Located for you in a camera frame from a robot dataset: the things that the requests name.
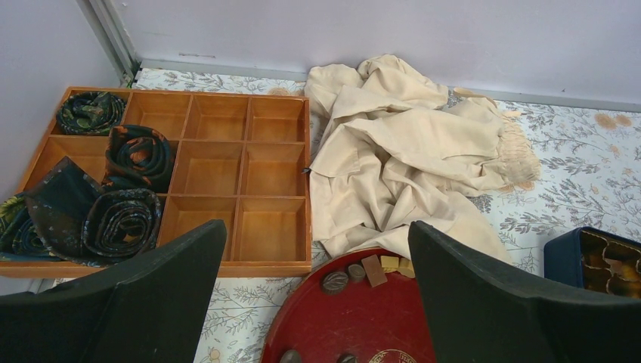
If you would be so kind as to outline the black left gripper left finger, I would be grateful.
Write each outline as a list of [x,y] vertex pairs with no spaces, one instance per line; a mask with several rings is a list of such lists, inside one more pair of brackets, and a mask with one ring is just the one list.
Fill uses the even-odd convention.
[[1,298],[3,362],[191,362],[227,231],[172,242],[41,293]]

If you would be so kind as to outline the navy chocolate box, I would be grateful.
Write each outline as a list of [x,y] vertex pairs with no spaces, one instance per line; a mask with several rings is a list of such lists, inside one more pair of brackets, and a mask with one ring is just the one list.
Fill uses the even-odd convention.
[[640,243],[592,227],[569,231],[543,248],[543,276],[573,287],[640,298]]

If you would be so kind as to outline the red round tray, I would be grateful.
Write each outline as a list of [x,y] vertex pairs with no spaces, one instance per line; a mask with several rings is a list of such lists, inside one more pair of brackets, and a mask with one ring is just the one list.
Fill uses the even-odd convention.
[[338,362],[351,354],[359,362],[434,362],[420,289],[397,272],[372,287],[367,279],[348,282],[335,295],[321,289],[331,272],[346,271],[369,256],[388,255],[368,248],[325,262],[302,280],[271,323],[261,360],[279,362],[296,350],[303,362]]

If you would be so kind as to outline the dark rolled tie patterned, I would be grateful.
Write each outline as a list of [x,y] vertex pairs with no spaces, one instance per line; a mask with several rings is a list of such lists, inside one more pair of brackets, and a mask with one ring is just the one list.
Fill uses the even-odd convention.
[[82,226],[84,263],[106,267],[155,249],[162,213],[157,194],[145,188],[101,195]]

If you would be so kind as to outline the beige crumpled cloth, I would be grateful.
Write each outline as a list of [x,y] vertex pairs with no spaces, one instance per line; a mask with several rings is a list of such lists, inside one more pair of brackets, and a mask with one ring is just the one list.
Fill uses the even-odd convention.
[[540,161],[493,99],[451,91],[390,54],[313,67],[305,96],[327,121],[309,184],[312,237],[330,256],[382,247],[409,257],[409,227],[421,221],[511,262],[472,200],[538,179]]

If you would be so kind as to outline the wooden compartment tray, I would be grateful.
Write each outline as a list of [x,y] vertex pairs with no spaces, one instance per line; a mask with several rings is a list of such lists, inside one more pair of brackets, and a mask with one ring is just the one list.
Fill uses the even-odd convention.
[[[122,122],[104,136],[65,135],[56,112],[81,92],[124,98]],[[84,263],[82,226],[101,195],[145,188],[163,204],[156,248],[218,220],[221,277],[305,275],[308,124],[301,97],[70,87],[1,209],[1,273],[79,278],[114,266]]]

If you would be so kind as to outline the brown bar chocolate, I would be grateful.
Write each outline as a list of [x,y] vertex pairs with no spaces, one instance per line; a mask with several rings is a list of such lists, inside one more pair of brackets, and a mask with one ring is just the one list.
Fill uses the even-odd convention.
[[371,287],[377,287],[387,282],[386,273],[383,270],[379,257],[371,255],[361,260],[365,275]]

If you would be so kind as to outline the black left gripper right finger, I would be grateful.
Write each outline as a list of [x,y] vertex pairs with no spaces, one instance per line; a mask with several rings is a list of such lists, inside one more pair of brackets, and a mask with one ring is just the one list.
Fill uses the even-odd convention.
[[408,232],[439,362],[638,362],[640,301],[542,278],[424,222]]

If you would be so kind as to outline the dark oval leaf chocolate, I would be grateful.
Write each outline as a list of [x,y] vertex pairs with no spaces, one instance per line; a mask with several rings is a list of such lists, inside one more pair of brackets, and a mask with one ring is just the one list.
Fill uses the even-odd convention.
[[321,281],[320,288],[326,295],[341,293],[348,285],[349,277],[343,271],[332,271]]

